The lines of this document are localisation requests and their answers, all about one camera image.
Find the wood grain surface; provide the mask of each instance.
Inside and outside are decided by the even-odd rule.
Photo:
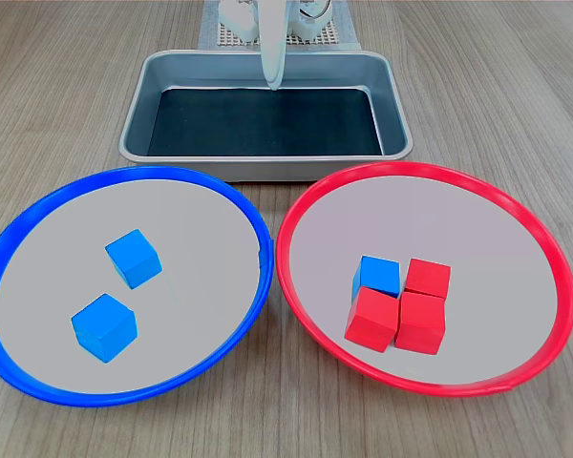
[[[350,4],[393,63],[409,160],[487,180],[536,213],[573,268],[573,3]],[[142,60],[197,45],[202,3],[0,2],[0,233],[117,152]],[[274,236],[305,185],[239,185]],[[73,409],[0,379],[0,457],[573,458],[573,335],[539,377],[427,398],[338,363],[276,281],[261,318],[199,379],[130,406]]]

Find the blue cube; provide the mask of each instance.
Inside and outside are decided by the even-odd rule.
[[[138,229],[106,246],[106,252],[131,289],[151,280],[162,270],[157,252]]]
[[[72,317],[78,343],[103,363],[109,363],[138,336],[136,314],[103,294]]]
[[[352,281],[352,300],[359,294],[361,286],[366,286],[394,298],[401,291],[401,275],[399,263],[394,260],[381,260],[364,256]]]

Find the tray rim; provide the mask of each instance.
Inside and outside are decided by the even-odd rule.
[[[351,355],[310,318],[302,306],[290,276],[290,244],[301,217],[320,198],[349,183],[387,176],[422,177],[451,184],[490,200],[514,217],[533,236],[547,257],[557,289],[557,315],[550,335],[541,348],[519,367],[472,384],[438,385],[397,377]],[[560,245],[543,223],[520,202],[499,188],[468,174],[423,162],[376,162],[350,167],[329,175],[310,186],[290,207],[276,242],[278,279],[286,301],[308,333],[335,358],[354,370],[386,385],[417,394],[441,397],[474,397],[509,391],[533,379],[562,353],[573,330],[573,273]]]
[[[403,134],[405,136],[406,143],[403,149],[395,154],[389,156],[137,156],[127,149],[125,145],[126,138],[131,129],[132,119],[134,117],[135,108],[137,106],[137,101],[142,89],[142,83],[144,82],[144,76],[147,73],[148,67],[152,64],[155,59],[163,57],[165,55],[259,55],[259,51],[221,51],[221,50],[165,50],[154,52],[147,56],[142,63],[140,69],[140,74],[138,76],[138,83],[132,96],[132,101],[130,103],[127,115],[125,117],[125,122],[123,124],[123,130],[118,141],[119,153],[125,157],[127,160],[137,163],[137,164],[201,164],[201,165],[228,165],[231,163],[244,163],[244,164],[289,164],[289,163],[301,163],[301,162],[340,162],[340,163],[361,163],[370,161],[393,161],[398,160],[406,155],[408,155],[413,147],[412,132],[408,125],[405,117],[403,105],[399,97],[398,89],[394,79],[393,69],[390,62],[383,55],[377,52],[370,51],[286,51],[286,55],[365,55],[367,57],[379,60],[386,67],[387,74],[389,76],[389,81],[391,83],[391,88],[393,89],[394,101],[399,113],[399,120],[401,122],[401,127],[403,129]],[[229,87],[217,87],[213,86],[214,89],[235,89]]]
[[[54,210],[62,205],[108,186],[144,179],[166,179],[197,184],[228,198],[248,218],[260,249],[260,278],[257,292],[239,326],[213,353],[180,375],[159,384],[119,393],[90,394],[47,385],[20,368],[0,342],[0,377],[14,388],[41,401],[73,407],[105,407],[149,399],[199,377],[219,362],[248,333],[261,314],[273,281],[274,242],[257,208],[240,191],[207,174],[171,166],[130,166],[103,171],[73,181],[49,193],[16,217],[0,234],[0,281],[8,264],[25,237]]]

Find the stainless steel tray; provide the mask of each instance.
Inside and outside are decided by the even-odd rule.
[[[281,90],[358,89],[369,98],[380,154],[332,156],[149,156],[161,95],[171,89],[266,89],[258,52],[165,51],[143,66],[119,141],[127,159],[180,165],[225,181],[312,181],[364,162],[399,159],[412,149],[387,59],[374,52],[288,52]]]

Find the red rim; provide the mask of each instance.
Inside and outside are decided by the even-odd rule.
[[[290,275],[290,244],[304,213],[331,191],[366,178],[404,176],[423,177],[452,184],[486,198],[517,219],[535,238],[546,255],[558,296],[558,311],[552,331],[539,351],[516,369],[482,382],[467,385],[435,385],[396,377],[355,358],[327,337],[312,321],[295,292]],[[418,162],[382,162],[365,164],[337,172],[313,184],[286,214],[276,244],[278,279],[291,309],[311,336],[329,353],[373,379],[412,391],[434,396],[468,397],[500,393],[529,381],[544,371],[562,352],[573,330],[573,274],[566,256],[552,234],[522,204],[495,186],[475,177],[445,167]]]

